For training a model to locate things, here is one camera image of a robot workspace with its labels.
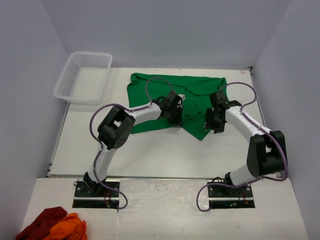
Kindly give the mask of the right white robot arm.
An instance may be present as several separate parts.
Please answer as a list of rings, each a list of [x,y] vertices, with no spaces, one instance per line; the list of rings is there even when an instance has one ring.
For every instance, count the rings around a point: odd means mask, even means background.
[[[230,124],[248,142],[245,164],[226,173],[222,182],[213,182],[214,189],[223,188],[227,196],[233,197],[241,187],[262,179],[286,180],[288,160],[284,134],[259,124],[237,100],[228,100],[222,90],[210,94],[209,98],[212,108],[206,110],[204,128],[220,134],[225,131],[225,124]]]

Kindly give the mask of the green t shirt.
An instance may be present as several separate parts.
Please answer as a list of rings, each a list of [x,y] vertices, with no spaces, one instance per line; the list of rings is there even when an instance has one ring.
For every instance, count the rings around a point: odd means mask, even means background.
[[[129,107],[145,105],[149,99],[145,92],[155,100],[165,97],[171,88],[177,94],[184,94],[182,112],[182,128],[190,135],[202,141],[209,133],[204,129],[206,110],[212,108],[210,94],[220,90],[227,84],[224,77],[178,76],[133,73],[127,85]]]

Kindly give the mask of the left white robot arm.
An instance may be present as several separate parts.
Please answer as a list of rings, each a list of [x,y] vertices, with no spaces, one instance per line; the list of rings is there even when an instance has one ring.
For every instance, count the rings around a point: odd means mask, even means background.
[[[97,197],[103,193],[104,181],[111,160],[117,149],[121,148],[128,140],[134,126],[159,119],[166,119],[171,125],[182,127],[184,94],[173,91],[167,96],[161,96],[151,102],[126,108],[118,103],[110,103],[100,107],[91,117],[89,131],[92,137],[99,143],[97,155],[92,167],[83,177],[86,190],[92,196]],[[99,111],[111,107],[97,128],[98,135],[93,132],[93,120]]]

